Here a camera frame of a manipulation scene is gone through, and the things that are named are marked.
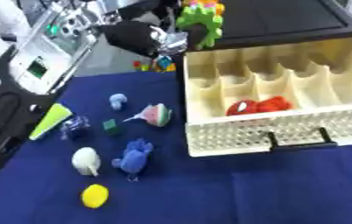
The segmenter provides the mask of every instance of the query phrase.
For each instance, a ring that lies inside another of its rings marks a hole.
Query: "blue plush toy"
[[[137,175],[144,169],[153,145],[143,138],[131,141],[124,149],[123,157],[112,160],[112,166],[129,174],[129,181],[137,181]]]
[[[118,111],[122,109],[124,103],[127,102],[127,97],[124,94],[113,94],[109,97],[110,106]]]

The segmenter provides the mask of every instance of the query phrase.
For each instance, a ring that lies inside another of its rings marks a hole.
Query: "lime green wedge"
[[[73,113],[68,108],[59,103],[55,103],[48,110],[41,122],[37,125],[34,131],[30,134],[29,139],[32,141],[41,138],[48,130],[53,129],[59,123],[66,120]]]

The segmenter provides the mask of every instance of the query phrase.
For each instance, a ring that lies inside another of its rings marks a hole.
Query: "black tray handle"
[[[271,147],[270,151],[300,151],[300,150],[310,150],[316,148],[334,148],[338,146],[337,142],[331,140],[330,135],[327,133],[325,128],[318,128],[323,142],[321,143],[301,143],[301,144],[288,144],[288,145],[278,145],[278,140],[274,132],[270,131],[267,136],[270,139]]]

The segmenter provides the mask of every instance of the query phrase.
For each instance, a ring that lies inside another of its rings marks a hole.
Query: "red toy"
[[[234,103],[227,111],[227,116],[239,116],[257,113],[257,102],[239,101]]]
[[[257,111],[263,112],[273,112],[280,110],[288,110],[292,107],[292,104],[282,96],[274,96],[265,101],[261,101],[257,105]]]
[[[282,96],[274,96],[265,101],[239,101],[234,103],[227,111],[227,116],[239,116],[255,113],[288,110],[292,104]]]
[[[142,66],[139,60],[134,60],[134,62],[132,62],[132,65],[134,66],[135,70],[139,70]]]

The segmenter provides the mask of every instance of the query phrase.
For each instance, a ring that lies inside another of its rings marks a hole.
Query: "small blue toy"
[[[118,111],[122,109],[123,103],[127,102],[127,97],[124,94],[113,94],[109,97],[110,106]]]
[[[159,55],[157,58],[157,65],[166,71],[166,69],[172,64],[172,59],[169,56]]]
[[[143,138],[131,141],[124,149],[122,158],[112,160],[112,166],[120,168],[129,174],[129,181],[138,181],[137,175],[147,164],[147,158],[153,150],[153,145],[146,142]]]
[[[86,116],[78,115],[61,124],[61,139],[74,140],[87,134],[90,124]]]

